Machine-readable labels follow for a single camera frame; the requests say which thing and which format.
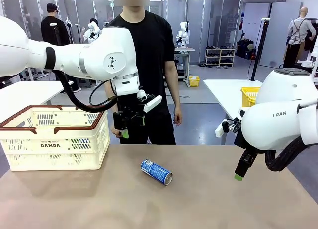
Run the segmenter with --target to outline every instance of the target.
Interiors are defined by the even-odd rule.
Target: man's arm
[[[290,22],[288,26],[288,36],[291,37],[293,35],[293,22]]]
[[[113,89],[111,87],[110,81],[105,83],[105,90],[106,90],[106,96],[108,98],[111,98],[112,96],[115,95],[114,92],[113,92]],[[117,103],[111,108],[111,110],[112,110],[112,112],[117,112],[118,111]],[[111,126],[111,131],[112,131],[113,134],[115,134],[115,136],[117,138],[122,136],[121,132],[119,130],[115,129],[114,124]]]
[[[312,33],[312,36],[309,39],[311,41],[313,41],[315,36],[316,36],[316,30],[315,30],[315,28],[313,27],[313,25],[312,25],[312,23],[310,21],[307,22],[307,26],[308,26],[308,29],[310,30],[310,32]]]
[[[164,50],[164,75],[169,91],[174,101],[174,123],[179,126],[182,123],[180,108],[178,72],[174,63],[174,43],[170,24],[167,22]]]

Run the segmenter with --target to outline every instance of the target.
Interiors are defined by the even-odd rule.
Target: white table
[[[190,52],[194,52],[195,49],[193,48],[181,48],[175,47],[174,48],[174,56],[175,57],[182,57],[183,58],[183,70],[185,72],[184,76],[178,76],[179,79],[183,79],[183,81],[190,87],[189,84],[189,73],[190,73]]]
[[[51,99],[62,90],[59,81],[19,81],[1,89],[0,123],[29,105],[51,105]]]
[[[207,88],[217,99],[220,106],[225,111],[225,118],[234,119],[238,117],[239,111],[242,109],[242,92],[244,86],[261,86],[260,81],[250,80],[204,80]],[[226,133],[221,137],[221,144],[225,145]]]

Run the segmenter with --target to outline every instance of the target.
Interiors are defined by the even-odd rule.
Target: blue can
[[[161,166],[152,163],[150,160],[146,159],[141,164],[141,171],[148,174],[152,178],[158,180],[164,185],[168,185],[172,181],[172,173]]]

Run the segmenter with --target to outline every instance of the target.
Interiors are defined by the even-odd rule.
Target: cap
[[[54,5],[53,3],[48,3],[46,5],[46,10],[48,13],[52,13],[52,12],[56,11],[57,9],[58,9],[58,6]]]

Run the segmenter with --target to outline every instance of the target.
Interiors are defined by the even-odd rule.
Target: black t-shirt
[[[145,18],[139,23],[128,23],[119,15],[108,26],[129,29],[136,50],[140,86],[147,94],[162,96],[161,104],[151,112],[167,113],[163,70],[166,61],[174,61],[174,42],[170,24],[164,18],[146,11]]]
[[[54,31],[54,26],[51,26],[50,25],[51,23],[57,24],[57,27],[59,30],[59,36],[61,40],[61,45],[63,46],[63,45],[70,44],[69,34],[63,21],[52,16],[47,16],[41,22],[41,32],[42,32],[43,41],[53,45],[58,45],[58,41]]]

